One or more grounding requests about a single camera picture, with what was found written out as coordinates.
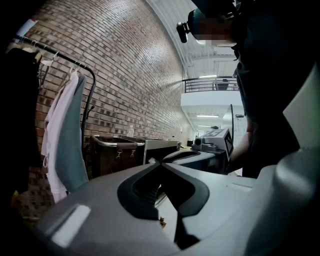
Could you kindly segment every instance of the dark clothing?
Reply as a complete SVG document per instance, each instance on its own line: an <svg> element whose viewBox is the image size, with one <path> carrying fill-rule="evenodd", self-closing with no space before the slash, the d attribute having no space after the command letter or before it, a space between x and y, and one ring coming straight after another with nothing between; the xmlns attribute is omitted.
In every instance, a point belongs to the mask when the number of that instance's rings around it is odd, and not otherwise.
<svg viewBox="0 0 320 256"><path fill-rule="evenodd" d="M3 75L6 79L4 85L10 87L11 93L14 94L14 102L20 107L19 112L16 113L18 118L7 131L7 136L11 139L6 150L15 156L10 170L11 194L15 190L19 193L28 190L29 166L42 166L35 128L39 94L37 75L40 64L40 61L37 62L35 59L36 55L37 52L30 53L13 48L3 62L5 64Z"/></svg>
<svg viewBox="0 0 320 256"><path fill-rule="evenodd" d="M237 82L245 114L254 124L242 170L245 177L257 178L261 168L299 149L283 111L315 63L316 54L299 49L306 40L314 43L317 32L312 21L299 18L307 15L309 6L279 2L283 1L255 1L231 27L239 60Z"/></svg>

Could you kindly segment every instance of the clothing rack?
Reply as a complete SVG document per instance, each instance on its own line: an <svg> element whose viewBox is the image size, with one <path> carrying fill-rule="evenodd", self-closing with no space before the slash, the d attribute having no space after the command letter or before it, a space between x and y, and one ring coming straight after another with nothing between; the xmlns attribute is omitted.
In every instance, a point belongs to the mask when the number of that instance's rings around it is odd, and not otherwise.
<svg viewBox="0 0 320 256"><path fill-rule="evenodd" d="M61 57L75 65L78 65L79 67L85 69L85 70L88 70L92 77L93 77L93 84L92 84L92 87L91 87L91 90L90 90L90 93L88 95L88 99L86 100L86 104L85 104L85 108L84 108L84 113L83 113L83 118L82 118L82 124L81 124L81 147L82 147L82 150L84 149L84 137L85 137L85 128L86 128L86 120L88 118L88 114L89 114L89 105L90 105L90 101L91 101L91 98L92 98L92 95L94 93L94 90L95 90L95 87L96 87L96 76L95 76L95 73L92 71L91 68L87 67L87 65L84 65L80 62L78 62L77 60L75 59L72 59L66 55L64 55L63 53L61 53L60 51L57 51L57 50L54 50L52 48L50 48L49 46L43 44L43 43L40 43L36 40L32 40L28 37L25 37L25 36L19 36L19 35L15 35L16 39L22 41L23 43L28 43L28 44L31 44L33 46L36 46L40 49L43 49L49 53L52 53L52 54L56 54L56 56L58 57Z"/></svg>

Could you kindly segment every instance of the brown laundry cart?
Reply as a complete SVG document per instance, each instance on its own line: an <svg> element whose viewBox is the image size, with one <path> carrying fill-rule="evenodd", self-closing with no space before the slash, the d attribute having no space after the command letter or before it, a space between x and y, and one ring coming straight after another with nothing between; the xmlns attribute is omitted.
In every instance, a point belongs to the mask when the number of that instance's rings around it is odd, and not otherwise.
<svg viewBox="0 0 320 256"><path fill-rule="evenodd" d="M105 136L90 136L92 178L140 166L144 160L144 143Z"/></svg>

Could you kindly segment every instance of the railing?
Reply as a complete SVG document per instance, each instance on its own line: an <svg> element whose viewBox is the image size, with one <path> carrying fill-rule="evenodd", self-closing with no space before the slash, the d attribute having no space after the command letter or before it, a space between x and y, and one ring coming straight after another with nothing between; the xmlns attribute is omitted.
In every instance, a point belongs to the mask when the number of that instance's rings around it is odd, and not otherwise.
<svg viewBox="0 0 320 256"><path fill-rule="evenodd" d="M182 81L184 82L185 93L207 91L239 91L237 79L232 76L191 78Z"/></svg>

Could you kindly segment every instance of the gray garment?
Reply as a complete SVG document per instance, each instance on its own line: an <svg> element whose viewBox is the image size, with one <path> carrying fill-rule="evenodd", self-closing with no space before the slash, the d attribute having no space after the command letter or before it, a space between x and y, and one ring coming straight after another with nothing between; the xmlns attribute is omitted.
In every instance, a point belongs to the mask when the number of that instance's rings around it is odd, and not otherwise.
<svg viewBox="0 0 320 256"><path fill-rule="evenodd" d="M69 192L87 183L88 175L82 156L80 111L86 77L79 76L73 99L66 112L58 139L55 171Z"/></svg>

